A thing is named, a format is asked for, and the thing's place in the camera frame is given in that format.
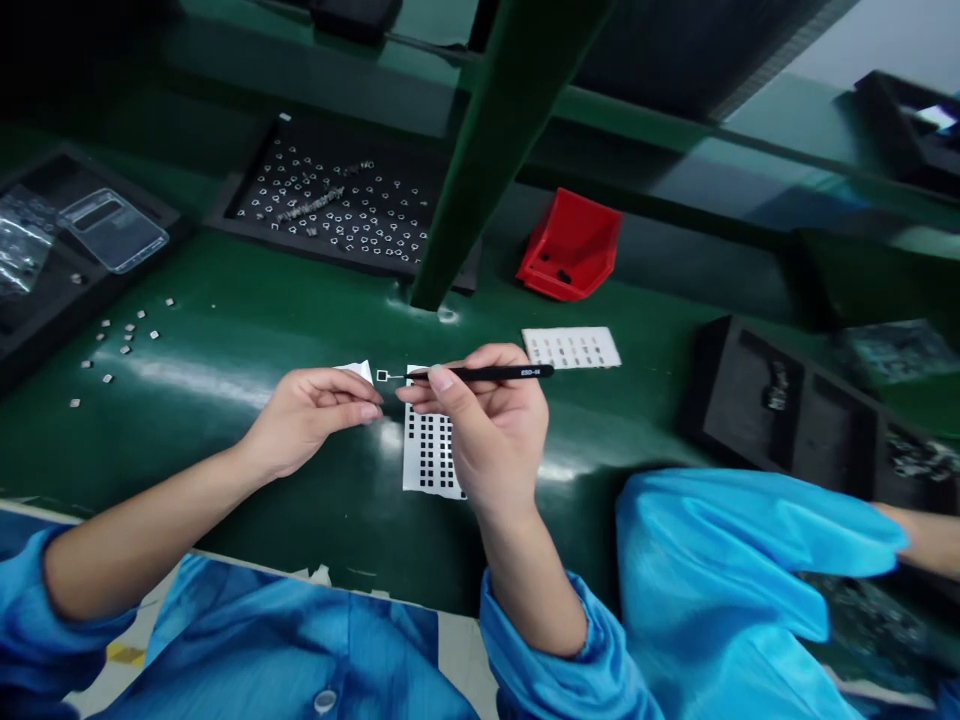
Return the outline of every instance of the green metal post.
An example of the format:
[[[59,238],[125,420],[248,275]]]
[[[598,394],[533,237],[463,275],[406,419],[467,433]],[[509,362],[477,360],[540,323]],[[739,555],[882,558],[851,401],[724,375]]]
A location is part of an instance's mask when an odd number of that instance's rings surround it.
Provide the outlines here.
[[[550,119],[613,0],[504,0],[410,303],[436,310]]]

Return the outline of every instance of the wall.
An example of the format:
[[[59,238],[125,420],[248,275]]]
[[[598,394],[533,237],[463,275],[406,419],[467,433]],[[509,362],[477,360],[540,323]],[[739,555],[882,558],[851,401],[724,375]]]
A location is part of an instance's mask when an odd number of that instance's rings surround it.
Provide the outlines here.
[[[960,90],[960,0],[860,0],[785,72],[852,88],[871,70]]]

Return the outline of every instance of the black storage tray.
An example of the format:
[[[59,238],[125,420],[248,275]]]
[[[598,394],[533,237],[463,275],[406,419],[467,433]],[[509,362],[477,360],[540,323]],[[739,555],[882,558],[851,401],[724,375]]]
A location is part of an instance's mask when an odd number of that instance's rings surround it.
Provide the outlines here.
[[[877,148],[900,180],[960,198],[960,131],[941,135],[913,116],[942,106],[960,119],[960,99],[874,70],[856,83],[854,101]]]
[[[788,379],[781,410],[768,406],[774,362]],[[725,462],[792,475],[867,501],[958,515],[955,479],[903,477],[894,438],[925,446],[920,428],[810,360],[728,316],[704,326],[680,430]]]
[[[68,342],[189,232],[188,222],[176,210],[70,145],[4,178],[0,195],[18,184],[58,210],[110,188],[166,230],[170,242],[129,272],[114,275],[69,231],[61,230],[31,292],[0,303],[0,394]],[[82,277],[81,284],[72,281],[75,274]]]
[[[373,167],[342,174],[366,161]],[[413,277],[426,249],[447,166],[442,156],[393,138],[364,135],[317,118],[280,115],[255,133],[205,223],[303,257],[375,275]],[[292,221],[277,217],[321,197],[327,191],[324,179],[330,188],[344,188],[342,198]],[[476,290],[479,263],[480,242],[454,289],[468,294]]]

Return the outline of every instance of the button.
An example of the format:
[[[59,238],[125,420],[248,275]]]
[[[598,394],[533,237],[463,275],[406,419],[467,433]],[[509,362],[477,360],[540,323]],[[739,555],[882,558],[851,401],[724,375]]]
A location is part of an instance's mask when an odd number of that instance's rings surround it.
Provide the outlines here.
[[[313,709],[317,715],[326,715],[337,704],[337,694],[333,690],[321,690],[313,699]]]

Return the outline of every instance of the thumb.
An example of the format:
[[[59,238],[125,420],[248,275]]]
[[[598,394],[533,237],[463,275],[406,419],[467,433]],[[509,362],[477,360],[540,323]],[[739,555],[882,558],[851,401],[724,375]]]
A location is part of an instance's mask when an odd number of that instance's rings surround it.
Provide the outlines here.
[[[381,414],[378,406],[368,402],[352,402],[311,410],[311,430],[318,436],[326,437],[337,430],[369,425]]]
[[[477,396],[450,368],[434,365],[427,372],[427,379],[443,411],[461,431],[474,434],[491,427],[490,418],[480,407]]]

